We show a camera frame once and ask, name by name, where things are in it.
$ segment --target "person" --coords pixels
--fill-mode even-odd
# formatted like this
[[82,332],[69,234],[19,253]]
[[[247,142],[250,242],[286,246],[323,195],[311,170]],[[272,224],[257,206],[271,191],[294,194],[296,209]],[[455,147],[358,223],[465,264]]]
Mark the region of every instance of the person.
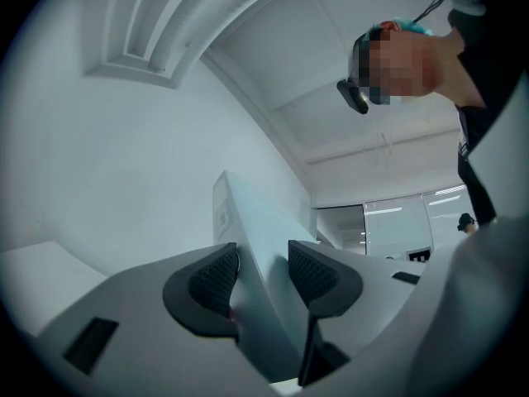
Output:
[[469,213],[463,213],[460,217],[460,223],[457,226],[457,230],[469,235],[475,232],[476,229],[477,225],[475,219],[472,218]]
[[349,58],[350,77],[374,103],[388,103],[389,96],[438,93],[455,105],[461,126],[458,174],[480,225],[496,213],[468,156],[502,112],[523,67],[520,41],[499,30],[503,18],[498,14],[505,10],[489,10],[492,1],[484,0],[482,16],[452,10],[447,36],[434,36],[402,18],[381,22],[356,40]]

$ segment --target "black cap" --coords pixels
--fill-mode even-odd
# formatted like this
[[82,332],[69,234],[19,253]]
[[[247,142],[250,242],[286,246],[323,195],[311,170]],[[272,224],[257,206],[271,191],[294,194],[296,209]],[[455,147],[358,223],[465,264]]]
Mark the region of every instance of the black cap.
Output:
[[460,224],[457,226],[457,230],[464,231],[473,221],[474,219],[468,213],[463,213],[460,217]]

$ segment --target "neck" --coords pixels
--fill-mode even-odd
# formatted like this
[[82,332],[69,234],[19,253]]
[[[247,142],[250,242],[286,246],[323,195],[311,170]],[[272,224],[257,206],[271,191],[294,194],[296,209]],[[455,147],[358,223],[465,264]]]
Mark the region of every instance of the neck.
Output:
[[434,91],[460,108],[485,108],[478,89],[457,57],[465,49],[465,42],[460,33],[453,28],[449,35],[435,37],[432,44],[437,56],[437,86]]

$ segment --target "ear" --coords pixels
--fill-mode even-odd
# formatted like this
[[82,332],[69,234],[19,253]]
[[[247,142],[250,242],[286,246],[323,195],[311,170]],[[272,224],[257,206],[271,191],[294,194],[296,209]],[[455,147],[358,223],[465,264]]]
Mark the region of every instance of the ear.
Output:
[[382,31],[401,31],[402,28],[395,21],[385,21],[380,24]]

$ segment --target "black headset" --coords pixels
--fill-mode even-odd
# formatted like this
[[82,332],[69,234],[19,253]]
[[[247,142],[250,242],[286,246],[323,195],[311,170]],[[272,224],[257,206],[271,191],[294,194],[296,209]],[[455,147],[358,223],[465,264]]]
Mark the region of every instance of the black headset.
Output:
[[[419,22],[423,17],[428,16],[431,12],[436,10],[444,1],[445,0],[433,0],[426,10],[413,21]],[[356,43],[361,41],[364,36],[365,34],[356,40],[353,49],[356,47]],[[364,96],[362,96],[360,93],[360,88],[353,80],[352,75],[352,71],[349,72],[349,77],[339,81],[338,84],[336,84],[336,87],[338,88],[338,91],[340,91],[340,94],[345,99],[347,104],[349,104],[350,108],[354,109],[358,113],[361,113],[362,115],[365,115],[369,111],[369,106],[367,105]],[[389,104],[389,96],[381,95],[380,89],[376,87],[369,88],[369,100],[374,104]]]

